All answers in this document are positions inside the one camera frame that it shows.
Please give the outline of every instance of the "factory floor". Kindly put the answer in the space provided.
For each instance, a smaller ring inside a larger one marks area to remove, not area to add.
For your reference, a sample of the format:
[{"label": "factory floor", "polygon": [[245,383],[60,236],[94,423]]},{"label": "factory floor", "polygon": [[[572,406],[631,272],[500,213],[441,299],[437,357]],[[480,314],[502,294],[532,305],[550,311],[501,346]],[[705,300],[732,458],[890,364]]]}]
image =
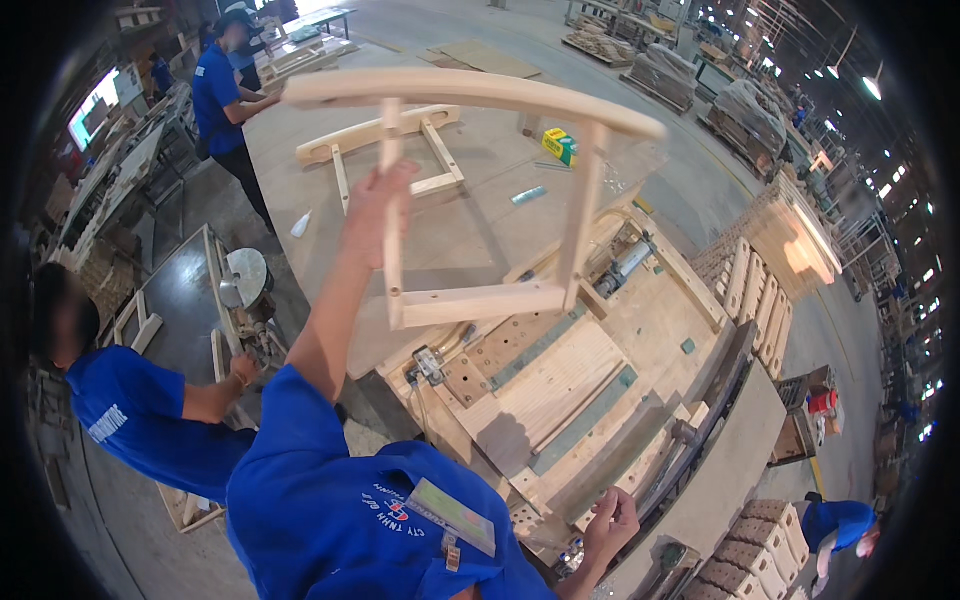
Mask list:
[{"label": "factory floor", "polygon": [[[306,12],[304,4],[301,13]],[[351,37],[362,48],[343,58],[342,68],[376,63],[381,55],[479,39],[534,64],[571,88],[661,120],[670,131],[663,148],[669,161],[646,181],[640,195],[657,211],[659,220],[675,226],[667,229],[671,241],[689,257],[730,225],[762,188],[721,142],[697,125],[696,114],[706,114],[708,105],[698,100],[694,110],[677,116],[618,81],[619,72],[564,48],[561,36],[570,31],[563,21],[566,2],[509,0],[510,9],[505,12],[483,6],[483,0],[339,4],[358,9],[350,17],[350,28]],[[276,279],[276,319],[292,342],[305,323],[309,304],[280,245],[253,213],[239,183],[209,160],[190,171],[185,194],[188,234],[210,223],[230,248],[253,247],[264,253]],[[163,255],[173,246],[158,229],[155,253]],[[879,353],[876,309],[869,295],[854,302],[850,287],[838,279],[796,303],[783,376],[830,363],[846,413],[843,435],[827,438],[818,452],[827,499],[871,501],[873,439],[882,399]],[[397,416],[402,412],[397,412],[396,403],[375,380],[349,383],[344,403],[350,412],[348,444],[355,454],[374,453],[413,431],[409,420]],[[256,419],[255,407],[250,412]],[[42,452],[61,456],[60,469],[72,504],[69,512],[62,513],[64,523],[113,595],[124,599],[256,596],[224,535],[222,520],[189,535],[177,533],[153,482],[109,457],[75,422],[66,427],[64,431],[40,426],[38,444]],[[816,489],[814,469],[804,461],[768,470],[756,495],[794,501]],[[848,554],[834,559],[823,598],[839,597],[853,576],[858,560]],[[808,583],[810,578],[808,566],[803,580]]]}]

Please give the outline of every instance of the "black cap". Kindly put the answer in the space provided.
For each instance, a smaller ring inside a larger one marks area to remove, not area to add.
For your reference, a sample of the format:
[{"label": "black cap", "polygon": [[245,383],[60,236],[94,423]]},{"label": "black cap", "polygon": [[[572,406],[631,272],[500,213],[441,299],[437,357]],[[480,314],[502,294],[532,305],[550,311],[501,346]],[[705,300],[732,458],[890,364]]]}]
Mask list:
[{"label": "black cap", "polygon": [[220,17],[220,20],[217,21],[217,24],[213,26],[214,35],[216,35],[218,39],[223,37],[224,33],[227,32],[227,27],[234,23],[243,23],[248,28],[253,26],[247,11],[234,9],[233,11],[225,12],[224,15]]}]

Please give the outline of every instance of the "black pants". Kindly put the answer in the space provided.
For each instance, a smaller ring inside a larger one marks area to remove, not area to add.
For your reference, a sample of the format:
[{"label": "black pants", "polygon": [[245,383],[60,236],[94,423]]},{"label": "black pants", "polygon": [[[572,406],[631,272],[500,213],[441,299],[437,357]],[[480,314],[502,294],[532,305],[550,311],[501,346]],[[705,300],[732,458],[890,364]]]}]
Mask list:
[{"label": "black pants", "polygon": [[240,144],[233,150],[222,155],[211,155],[217,163],[240,180],[243,185],[243,191],[247,194],[247,200],[250,201],[253,210],[260,215],[263,222],[267,225],[270,233],[274,232],[274,222],[270,220],[270,212],[267,211],[267,203],[263,202],[263,194],[260,193],[260,182],[256,180],[256,173],[253,171],[253,162],[250,160],[250,151],[247,150],[247,142]]},{"label": "black pants", "polygon": [[243,79],[240,80],[240,87],[245,87],[250,91],[260,91],[260,88],[263,87],[260,84],[260,76],[256,73],[255,64],[240,69],[240,75],[243,75]]}]

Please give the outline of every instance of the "yellow box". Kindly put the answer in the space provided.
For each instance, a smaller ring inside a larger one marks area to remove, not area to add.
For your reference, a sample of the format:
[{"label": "yellow box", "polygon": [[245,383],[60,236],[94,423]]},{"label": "yellow box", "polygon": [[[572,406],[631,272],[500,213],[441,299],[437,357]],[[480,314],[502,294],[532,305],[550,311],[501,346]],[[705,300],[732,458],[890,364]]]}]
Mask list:
[{"label": "yellow box", "polygon": [[577,166],[577,140],[559,127],[543,132],[543,140],[540,144],[571,169]]}]

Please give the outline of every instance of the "red container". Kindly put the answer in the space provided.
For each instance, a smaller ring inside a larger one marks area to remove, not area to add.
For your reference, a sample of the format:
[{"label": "red container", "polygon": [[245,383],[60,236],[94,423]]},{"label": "red container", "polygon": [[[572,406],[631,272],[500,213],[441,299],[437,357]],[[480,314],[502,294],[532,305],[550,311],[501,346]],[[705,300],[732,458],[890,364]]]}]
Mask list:
[{"label": "red container", "polygon": [[835,390],[830,390],[819,396],[811,396],[810,401],[806,404],[806,410],[808,410],[811,415],[820,415],[834,409],[836,405],[837,393]]}]

